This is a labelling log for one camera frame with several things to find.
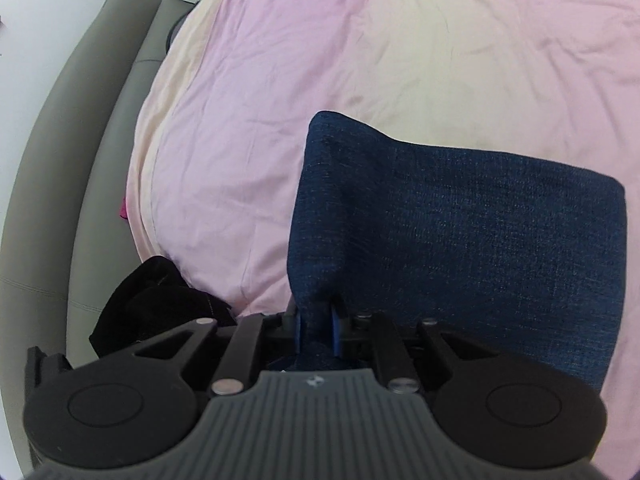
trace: denim-like cloth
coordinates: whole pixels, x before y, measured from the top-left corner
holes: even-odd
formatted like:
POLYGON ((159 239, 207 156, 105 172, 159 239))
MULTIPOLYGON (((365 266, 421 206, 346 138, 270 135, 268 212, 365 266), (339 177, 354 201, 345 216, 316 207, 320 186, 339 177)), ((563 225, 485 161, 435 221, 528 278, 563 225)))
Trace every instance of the denim-like cloth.
POLYGON ((288 272, 296 368, 335 367, 327 306, 434 317, 600 389, 625 295, 623 187, 509 153, 399 142, 333 112, 309 126, 288 272))

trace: white wall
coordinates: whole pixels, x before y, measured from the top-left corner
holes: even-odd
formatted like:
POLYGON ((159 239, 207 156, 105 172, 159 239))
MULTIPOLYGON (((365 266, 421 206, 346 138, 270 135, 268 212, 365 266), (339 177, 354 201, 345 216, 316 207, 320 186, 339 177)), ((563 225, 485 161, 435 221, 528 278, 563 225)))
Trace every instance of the white wall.
MULTIPOLYGON (((0 27, 0 235, 31 127, 60 69, 103 2, 0 0, 4 23, 0 27)), ((6 480, 21 476, 1 400, 0 476, 6 480)))

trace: gray headboard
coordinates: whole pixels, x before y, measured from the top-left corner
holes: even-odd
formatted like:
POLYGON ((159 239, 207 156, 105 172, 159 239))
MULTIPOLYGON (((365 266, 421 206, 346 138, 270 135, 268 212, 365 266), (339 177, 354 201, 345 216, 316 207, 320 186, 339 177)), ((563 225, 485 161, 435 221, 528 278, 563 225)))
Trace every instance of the gray headboard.
POLYGON ((82 342, 105 291, 139 263, 118 217, 133 128, 166 34, 192 6, 107 0, 62 69, 22 157, 0 246, 0 392, 25 473, 27 348, 69 352, 76 365, 90 360, 82 342))

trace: screw head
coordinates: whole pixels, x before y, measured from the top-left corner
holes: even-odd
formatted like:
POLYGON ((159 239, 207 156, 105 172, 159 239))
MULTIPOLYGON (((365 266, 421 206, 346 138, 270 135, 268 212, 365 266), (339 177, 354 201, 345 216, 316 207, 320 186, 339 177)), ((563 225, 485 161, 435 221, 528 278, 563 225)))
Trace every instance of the screw head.
POLYGON ((391 379, 386 387, 395 394, 414 394, 420 389, 420 384, 415 379, 397 377, 391 379))
POLYGON ((211 385, 211 389, 219 396, 235 395, 244 390, 244 384, 238 379, 218 379, 211 385))

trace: wrinkled bedsheet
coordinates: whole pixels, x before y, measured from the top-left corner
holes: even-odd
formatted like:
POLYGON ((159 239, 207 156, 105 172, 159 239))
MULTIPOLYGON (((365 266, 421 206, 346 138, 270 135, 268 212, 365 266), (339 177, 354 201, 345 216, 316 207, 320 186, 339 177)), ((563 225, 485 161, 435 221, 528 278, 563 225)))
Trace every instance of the wrinkled bedsheet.
POLYGON ((546 158, 625 186, 625 311, 595 463, 640 469, 640 0, 202 0, 140 113, 127 212, 236 314, 290 297, 308 123, 334 110, 419 144, 546 158))

